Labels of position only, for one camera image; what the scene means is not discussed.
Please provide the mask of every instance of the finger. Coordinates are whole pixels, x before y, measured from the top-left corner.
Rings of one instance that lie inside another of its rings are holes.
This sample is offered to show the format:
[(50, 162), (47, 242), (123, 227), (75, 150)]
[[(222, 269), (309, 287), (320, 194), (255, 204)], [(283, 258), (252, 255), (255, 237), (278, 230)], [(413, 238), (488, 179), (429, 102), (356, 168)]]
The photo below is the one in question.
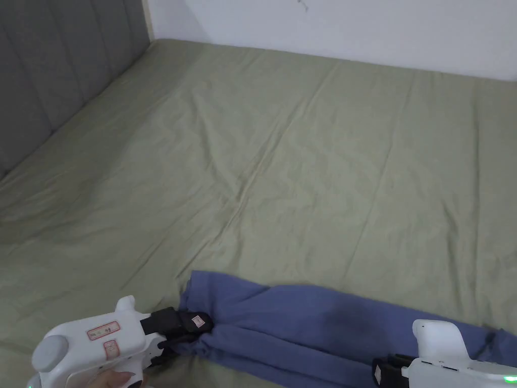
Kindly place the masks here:
[(116, 372), (112, 369), (102, 373), (88, 388), (119, 388), (126, 384), (134, 373)]

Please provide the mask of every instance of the blue cloth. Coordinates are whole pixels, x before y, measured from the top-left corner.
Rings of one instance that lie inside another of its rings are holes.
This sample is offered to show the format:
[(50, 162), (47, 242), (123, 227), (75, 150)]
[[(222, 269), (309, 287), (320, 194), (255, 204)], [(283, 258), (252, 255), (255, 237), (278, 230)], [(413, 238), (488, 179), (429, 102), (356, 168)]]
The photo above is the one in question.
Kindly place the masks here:
[[(267, 287), (192, 272), (180, 309), (208, 313), (210, 334), (180, 344), (226, 367), (286, 387), (375, 387), (371, 362), (418, 355), (415, 319), (442, 317), (316, 286)], [(517, 366), (517, 338), (455, 322), (472, 358)]]

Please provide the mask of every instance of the gray upholstered headboard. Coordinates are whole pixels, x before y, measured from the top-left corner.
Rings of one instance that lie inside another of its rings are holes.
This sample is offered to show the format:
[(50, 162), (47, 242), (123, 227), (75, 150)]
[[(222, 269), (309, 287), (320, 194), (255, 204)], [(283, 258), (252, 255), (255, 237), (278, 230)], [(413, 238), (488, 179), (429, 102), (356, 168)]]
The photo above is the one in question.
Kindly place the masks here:
[(1, 0), (0, 178), (148, 45), (142, 0)]

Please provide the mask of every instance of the white wall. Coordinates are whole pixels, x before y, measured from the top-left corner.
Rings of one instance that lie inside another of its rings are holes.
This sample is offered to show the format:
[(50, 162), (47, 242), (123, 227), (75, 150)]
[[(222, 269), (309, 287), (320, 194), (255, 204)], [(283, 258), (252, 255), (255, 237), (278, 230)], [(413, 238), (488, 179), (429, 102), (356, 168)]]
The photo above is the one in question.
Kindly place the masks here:
[(155, 38), (517, 80), (517, 0), (148, 0)]

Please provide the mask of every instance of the mattress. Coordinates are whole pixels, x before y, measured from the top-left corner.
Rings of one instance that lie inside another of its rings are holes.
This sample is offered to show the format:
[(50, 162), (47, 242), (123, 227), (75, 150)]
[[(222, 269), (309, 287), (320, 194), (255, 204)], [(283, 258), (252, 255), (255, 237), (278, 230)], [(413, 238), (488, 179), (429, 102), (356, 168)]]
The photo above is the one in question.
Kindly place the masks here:
[[(0, 182), (0, 386), (53, 326), (128, 294), (177, 305), (193, 269), (517, 334), (516, 102), (515, 83), (154, 42)], [(152, 373), (271, 386), (200, 359)]]

